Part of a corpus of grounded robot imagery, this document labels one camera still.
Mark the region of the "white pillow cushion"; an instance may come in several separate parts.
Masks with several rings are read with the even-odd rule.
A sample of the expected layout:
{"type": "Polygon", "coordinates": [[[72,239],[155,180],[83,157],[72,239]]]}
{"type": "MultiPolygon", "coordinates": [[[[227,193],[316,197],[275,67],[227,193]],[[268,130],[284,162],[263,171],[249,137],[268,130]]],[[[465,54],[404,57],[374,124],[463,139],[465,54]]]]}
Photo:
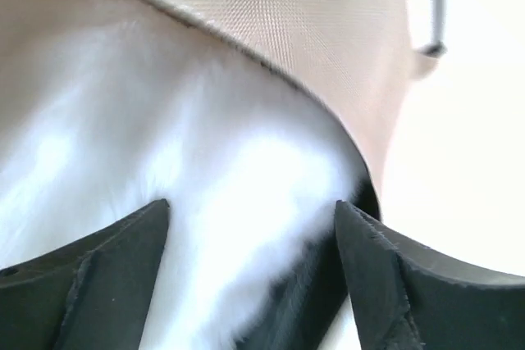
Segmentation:
{"type": "Polygon", "coordinates": [[[143,349],[232,349],[365,177],[328,112],[195,31],[111,23],[1,47],[1,264],[166,199],[143,349]]]}

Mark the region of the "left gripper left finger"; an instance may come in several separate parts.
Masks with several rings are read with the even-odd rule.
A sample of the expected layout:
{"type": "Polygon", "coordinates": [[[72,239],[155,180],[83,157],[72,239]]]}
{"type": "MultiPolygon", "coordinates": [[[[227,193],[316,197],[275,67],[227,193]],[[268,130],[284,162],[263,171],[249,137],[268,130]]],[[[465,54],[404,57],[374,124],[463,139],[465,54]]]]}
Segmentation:
{"type": "Polygon", "coordinates": [[[66,246],[1,271],[4,350],[139,347],[169,228],[157,200],[66,246]]]}

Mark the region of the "tan black pet tent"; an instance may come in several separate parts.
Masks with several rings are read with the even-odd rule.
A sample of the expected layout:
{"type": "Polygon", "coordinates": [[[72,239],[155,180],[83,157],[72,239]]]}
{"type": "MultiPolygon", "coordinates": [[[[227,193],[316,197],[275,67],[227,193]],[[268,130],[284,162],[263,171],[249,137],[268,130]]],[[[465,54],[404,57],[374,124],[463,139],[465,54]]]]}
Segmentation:
{"type": "Polygon", "coordinates": [[[232,349],[330,349],[350,323],[336,205],[379,216],[381,181],[412,80],[440,58],[410,43],[406,0],[1,0],[1,47],[23,34],[138,22],[186,28],[239,53],[310,97],[357,148],[366,177],[335,204],[330,230],[271,286],[259,319],[232,349]]]}

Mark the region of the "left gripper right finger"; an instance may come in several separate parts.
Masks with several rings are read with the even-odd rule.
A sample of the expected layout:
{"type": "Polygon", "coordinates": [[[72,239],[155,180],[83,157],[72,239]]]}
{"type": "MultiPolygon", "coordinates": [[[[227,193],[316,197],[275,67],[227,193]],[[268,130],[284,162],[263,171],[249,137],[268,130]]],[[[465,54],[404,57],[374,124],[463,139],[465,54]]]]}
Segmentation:
{"type": "Polygon", "coordinates": [[[347,202],[335,224],[363,349],[524,349],[522,276],[447,256],[347,202]]]}

